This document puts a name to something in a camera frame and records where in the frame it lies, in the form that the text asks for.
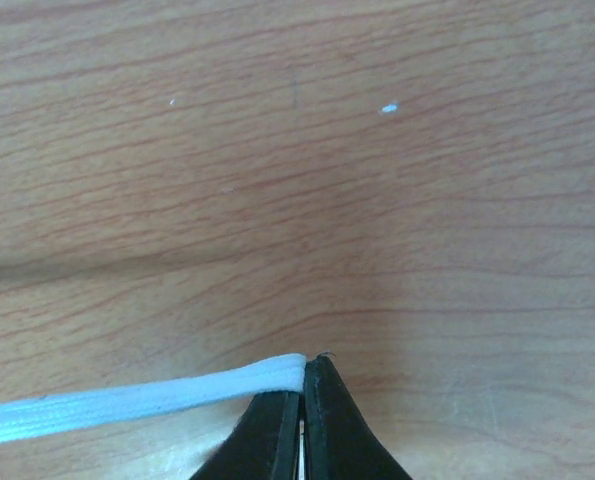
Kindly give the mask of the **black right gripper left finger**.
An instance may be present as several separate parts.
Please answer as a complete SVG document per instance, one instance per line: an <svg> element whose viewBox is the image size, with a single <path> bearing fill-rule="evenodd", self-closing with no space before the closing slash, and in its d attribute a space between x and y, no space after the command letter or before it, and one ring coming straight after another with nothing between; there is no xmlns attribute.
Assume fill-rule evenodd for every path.
<svg viewBox="0 0 595 480"><path fill-rule="evenodd" d="M231 434L191 480L294 480L298 476L301 395L255 395Z"/></svg>

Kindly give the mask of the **white shoelace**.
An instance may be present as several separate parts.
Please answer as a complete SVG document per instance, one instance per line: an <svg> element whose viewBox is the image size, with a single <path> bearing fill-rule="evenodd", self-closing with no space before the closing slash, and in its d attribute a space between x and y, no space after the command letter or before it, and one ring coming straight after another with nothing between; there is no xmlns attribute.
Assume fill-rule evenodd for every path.
<svg viewBox="0 0 595 480"><path fill-rule="evenodd" d="M267 392L303 391L306 357L291 353L174 380L0 404L0 444L175 413Z"/></svg>

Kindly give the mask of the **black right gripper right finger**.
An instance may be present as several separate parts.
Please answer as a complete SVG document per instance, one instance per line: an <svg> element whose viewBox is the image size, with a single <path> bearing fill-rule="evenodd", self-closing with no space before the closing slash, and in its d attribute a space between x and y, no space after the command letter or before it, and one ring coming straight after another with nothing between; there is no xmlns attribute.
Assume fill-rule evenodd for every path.
<svg viewBox="0 0 595 480"><path fill-rule="evenodd" d="M332 360L306 364L305 477L313 480L411 480L373 434Z"/></svg>

